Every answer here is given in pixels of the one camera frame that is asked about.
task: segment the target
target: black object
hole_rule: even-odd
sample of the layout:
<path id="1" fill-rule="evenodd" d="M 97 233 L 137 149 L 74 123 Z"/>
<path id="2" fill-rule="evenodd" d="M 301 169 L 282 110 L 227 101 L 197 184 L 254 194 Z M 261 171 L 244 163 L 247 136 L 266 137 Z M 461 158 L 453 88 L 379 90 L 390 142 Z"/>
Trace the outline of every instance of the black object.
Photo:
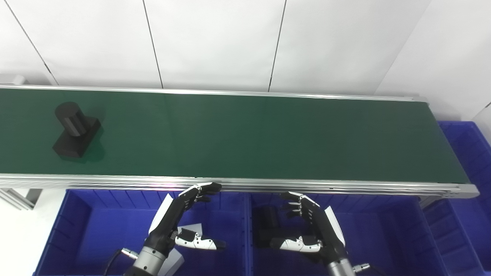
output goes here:
<path id="1" fill-rule="evenodd" d="M 178 237 L 192 243 L 194 238 L 196 237 L 196 232 L 182 228 L 181 233 L 178 235 Z"/>
<path id="2" fill-rule="evenodd" d="M 116 258 L 121 254 L 121 249 L 117 249 L 114 254 L 112 255 L 111 259 L 109 259 L 108 265 L 106 266 L 106 269 L 104 269 L 104 273 L 102 276 L 107 276 L 109 273 L 109 268 L 111 267 L 112 263 L 116 260 Z"/>
<path id="3" fill-rule="evenodd" d="M 298 237 L 301 232 L 294 228 L 281 228 L 278 210 L 273 205 L 252 209 L 253 243 L 257 248 L 269 248 L 274 238 Z"/>
<path id="4" fill-rule="evenodd" d="M 59 105 L 55 110 L 55 115 L 65 131 L 56 141 L 53 150 L 58 155 L 82 157 L 101 127 L 101 123 L 97 118 L 86 117 L 79 105 L 74 102 Z"/>

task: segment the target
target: blue crate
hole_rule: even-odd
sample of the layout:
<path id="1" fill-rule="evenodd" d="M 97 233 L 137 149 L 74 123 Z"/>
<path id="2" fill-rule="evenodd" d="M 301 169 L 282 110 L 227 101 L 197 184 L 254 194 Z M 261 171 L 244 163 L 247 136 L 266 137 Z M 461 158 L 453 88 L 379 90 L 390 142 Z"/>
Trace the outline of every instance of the blue crate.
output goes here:
<path id="1" fill-rule="evenodd" d="M 440 200 L 424 210 L 451 276 L 491 275 L 491 148 L 474 122 L 439 122 L 480 195 Z"/>
<path id="2" fill-rule="evenodd" d="M 330 205 L 343 230 L 353 265 L 371 263 L 388 276 L 444 276 L 446 270 L 417 199 L 389 195 L 313 194 L 321 207 Z M 252 194 L 251 206 L 280 206 L 286 202 L 274 194 Z M 279 214 L 281 227 L 308 234 L 299 217 Z M 313 264 L 297 252 L 253 248 L 255 276 L 323 276 L 322 264 Z M 364 272 L 363 275 L 376 275 Z"/>
<path id="3" fill-rule="evenodd" d="M 139 252 L 166 194 L 68 190 L 34 276 L 101 275 L 116 249 Z M 203 233 L 226 241 L 227 250 L 179 247 L 185 262 L 175 275 L 248 275 L 249 212 L 243 193 L 219 193 L 212 202 L 198 202 L 185 212 L 179 225 L 202 223 Z M 121 256 L 110 273 L 121 275 L 132 262 Z"/>

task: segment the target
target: black block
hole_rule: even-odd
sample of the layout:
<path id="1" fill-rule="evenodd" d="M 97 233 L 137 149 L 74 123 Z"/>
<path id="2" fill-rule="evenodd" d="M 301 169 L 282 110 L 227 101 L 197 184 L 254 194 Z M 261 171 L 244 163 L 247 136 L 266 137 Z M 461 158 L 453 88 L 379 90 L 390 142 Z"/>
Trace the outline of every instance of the black block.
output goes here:
<path id="1" fill-rule="evenodd" d="M 101 123 L 97 118 L 86 117 L 86 120 L 90 127 L 84 135 L 74 137 L 68 134 L 66 130 L 63 131 L 53 146 L 53 150 L 58 155 L 78 158 L 83 156 L 85 150 L 101 127 Z"/>
<path id="2" fill-rule="evenodd" d="M 90 124 L 77 103 L 62 103 L 56 107 L 55 115 L 71 136 L 82 136 L 90 129 Z"/>

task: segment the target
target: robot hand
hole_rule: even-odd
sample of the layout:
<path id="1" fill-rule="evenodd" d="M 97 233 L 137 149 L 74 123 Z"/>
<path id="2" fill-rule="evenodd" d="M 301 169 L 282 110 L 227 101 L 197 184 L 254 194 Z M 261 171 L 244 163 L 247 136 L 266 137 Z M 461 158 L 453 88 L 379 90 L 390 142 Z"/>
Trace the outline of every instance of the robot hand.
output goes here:
<path id="1" fill-rule="evenodd" d="M 283 250 L 315 253 L 322 260 L 331 276 L 355 276 L 348 260 L 341 228 L 331 207 L 323 210 L 301 193 L 285 192 L 281 198 L 291 200 L 287 217 L 301 216 L 312 227 L 314 236 L 300 236 L 287 239 L 273 238 L 271 247 Z"/>
<path id="2" fill-rule="evenodd" d="M 221 185 L 218 183 L 205 183 L 191 186 L 175 199 L 168 195 L 152 221 L 143 249 L 124 276 L 156 276 L 176 244 L 198 249 L 224 249 L 225 242 L 201 237 L 186 229 L 182 229 L 181 233 L 177 232 L 177 224 L 184 212 L 198 201 L 209 202 L 207 195 L 214 195 L 220 189 Z"/>

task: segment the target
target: black cylinder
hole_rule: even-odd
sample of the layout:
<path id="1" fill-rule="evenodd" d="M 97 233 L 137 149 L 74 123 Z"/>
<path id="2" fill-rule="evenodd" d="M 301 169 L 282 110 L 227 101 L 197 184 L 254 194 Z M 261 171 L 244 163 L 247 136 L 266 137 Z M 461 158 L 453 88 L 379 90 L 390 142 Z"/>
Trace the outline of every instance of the black cylinder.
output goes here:
<path id="1" fill-rule="evenodd" d="M 79 105 L 74 102 L 59 105 L 55 110 L 55 115 L 71 136 L 82 136 L 90 129 L 90 124 L 85 115 L 80 110 Z"/>

